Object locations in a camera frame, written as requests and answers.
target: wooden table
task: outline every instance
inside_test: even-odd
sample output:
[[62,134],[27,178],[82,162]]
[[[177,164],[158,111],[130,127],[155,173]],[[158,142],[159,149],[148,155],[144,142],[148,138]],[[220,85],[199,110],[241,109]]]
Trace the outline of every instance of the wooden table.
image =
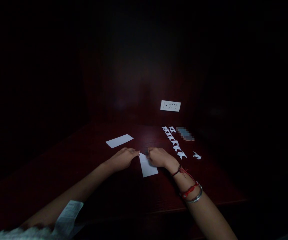
[[[105,143],[124,134],[134,139],[113,149]],[[246,200],[198,139],[186,142],[178,133],[173,136],[187,158],[177,156],[161,127],[112,123],[84,126],[0,182],[0,230],[17,227],[123,147],[143,154],[149,146],[164,148],[189,169],[216,205]],[[193,158],[193,151],[202,159]],[[169,173],[163,168],[158,171],[143,178],[139,158],[134,158],[128,169],[112,175],[90,196],[77,222],[185,211]]]

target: red string bracelet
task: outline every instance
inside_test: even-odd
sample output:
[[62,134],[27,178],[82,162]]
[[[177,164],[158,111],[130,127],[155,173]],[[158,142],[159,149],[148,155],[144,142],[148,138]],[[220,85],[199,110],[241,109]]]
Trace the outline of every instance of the red string bracelet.
[[[176,175],[176,174],[179,173],[179,172],[180,172],[180,173],[183,173],[183,175],[184,175],[184,173],[186,173],[187,175],[189,175],[189,176],[194,180],[194,178],[193,178],[186,170],[184,170],[184,168],[182,168],[181,165],[178,167],[177,172],[173,173],[171,176],[173,177],[174,175]],[[191,193],[196,186],[200,186],[200,184],[199,184],[197,181],[194,180],[194,182],[196,182],[196,183],[195,183],[193,186],[191,186],[186,192],[180,193],[180,196],[181,196],[183,199],[185,199],[185,198],[187,197],[187,195],[188,195],[189,193]]]

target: bracelet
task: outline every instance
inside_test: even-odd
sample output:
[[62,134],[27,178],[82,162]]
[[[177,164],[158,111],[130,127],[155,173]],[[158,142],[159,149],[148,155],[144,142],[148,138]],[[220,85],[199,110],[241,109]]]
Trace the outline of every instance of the bracelet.
[[186,201],[187,203],[196,203],[196,202],[198,202],[198,200],[200,200],[202,193],[203,193],[203,188],[200,184],[199,184],[199,187],[201,189],[200,193],[192,201]]
[[183,199],[185,199],[190,192],[193,192],[193,190],[194,190],[194,188],[195,188],[196,186],[199,186],[199,183],[198,183],[197,181],[196,181],[195,185],[192,186],[192,187],[190,187],[186,192],[180,193],[180,196],[181,196]]
[[[184,168],[182,168],[181,165],[178,167],[177,172],[171,174],[171,176],[173,177],[175,174],[178,174],[179,172],[180,172],[180,173],[183,173],[183,174],[186,173],[187,175],[189,175],[189,176],[194,180],[194,178],[193,178],[186,170],[184,170]],[[185,199],[185,198],[187,197],[187,195],[188,195],[189,193],[191,193],[191,192],[195,189],[196,186],[199,186],[199,187],[200,187],[200,189],[201,189],[200,193],[199,193],[199,194],[197,195],[197,197],[195,197],[192,201],[186,201],[186,202],[188,202],[188,203],[195,203],[195,202],[197,202],[197,201],[201,198],[202,193],[203,193],[203,188],[202,188],[202,186],[201,186],[197,181],[194,180],[194,182],[196,182],[196,184],[195,184],[194,186],[190,187],[186,192],[180,193],[180,196],[181,196],[183,199]]]
[[182,168],[182,166],[180,165],[179,167],[178,167],[178,170],[177,170],[177,172],[176,173],[173,173],[173,174],[171,174],[171,177],[173,177],[174,175],[176,175],[176,174],[178,174],[179,172],[180,172],[180,169]]

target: white socket panel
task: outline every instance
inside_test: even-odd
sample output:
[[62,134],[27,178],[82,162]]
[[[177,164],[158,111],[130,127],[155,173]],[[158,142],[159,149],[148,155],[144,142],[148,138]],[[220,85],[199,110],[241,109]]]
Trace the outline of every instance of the white socket panel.
[[172,112],[179,112],[181,107],[180,102],[171,102],[162,100],[161,102],[161,110],[163,111],[172,111]]

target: hand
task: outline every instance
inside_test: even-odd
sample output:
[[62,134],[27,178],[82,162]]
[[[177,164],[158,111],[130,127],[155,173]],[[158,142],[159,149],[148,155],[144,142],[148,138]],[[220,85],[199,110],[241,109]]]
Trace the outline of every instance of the hand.
[[128,168],[131,165],[132,159],[139,155],[140,151],[135,151],[134,148],[122,148],[105,163],[113,170],[113,172],[118,172]]
[[177,172],[180,164],[171,155],[169,155],[163,148],[149,147],[148,156],[150,162],[155,167],[165,167],[170,173]]

